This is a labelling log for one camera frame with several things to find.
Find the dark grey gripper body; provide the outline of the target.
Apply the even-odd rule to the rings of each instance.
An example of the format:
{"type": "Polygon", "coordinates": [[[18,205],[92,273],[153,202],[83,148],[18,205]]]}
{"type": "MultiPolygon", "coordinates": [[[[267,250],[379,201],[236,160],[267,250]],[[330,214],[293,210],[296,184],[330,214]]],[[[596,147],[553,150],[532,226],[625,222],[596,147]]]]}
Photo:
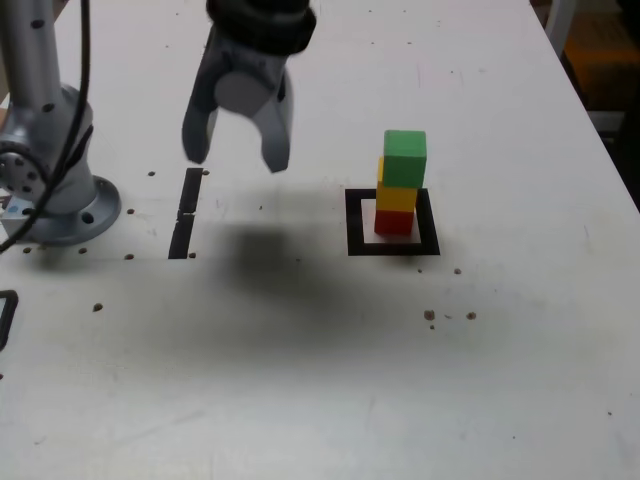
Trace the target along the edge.
{"type": "Polygon", "coordinates": [[[226,73],[242,71],[268,86],[279,86],[286,62],[287,57],[258,52],[212,27],[203,53],[202,75],[207,81],[216,81],[226,73]]]}

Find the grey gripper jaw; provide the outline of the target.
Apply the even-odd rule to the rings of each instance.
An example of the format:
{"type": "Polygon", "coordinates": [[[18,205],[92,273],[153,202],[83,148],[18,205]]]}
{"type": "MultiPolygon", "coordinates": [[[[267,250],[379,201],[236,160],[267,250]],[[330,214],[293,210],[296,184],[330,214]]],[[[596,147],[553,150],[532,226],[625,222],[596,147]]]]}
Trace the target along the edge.
{"type": "Polygon", "coordinates": [[[287,69],[275,87],[257,76],[233,71],[216,84],[218,106],[249,119],[261,136],[261,155],[272,173],[289,166],[293,123],[293,91],[287,69]]]}

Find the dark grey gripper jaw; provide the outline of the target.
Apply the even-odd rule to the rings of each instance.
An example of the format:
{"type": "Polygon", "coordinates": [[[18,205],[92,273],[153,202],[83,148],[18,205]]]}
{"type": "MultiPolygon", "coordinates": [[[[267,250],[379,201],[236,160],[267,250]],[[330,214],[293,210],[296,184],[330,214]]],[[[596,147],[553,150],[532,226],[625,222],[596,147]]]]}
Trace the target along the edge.
{"type": "Polygon", "coordinates": [[[215,87],[225,73],[226,65],[220,54],[203,55],[182,124],[183,149],[193,163],[202,164],[209,154],[219,108],[215,87]]]}

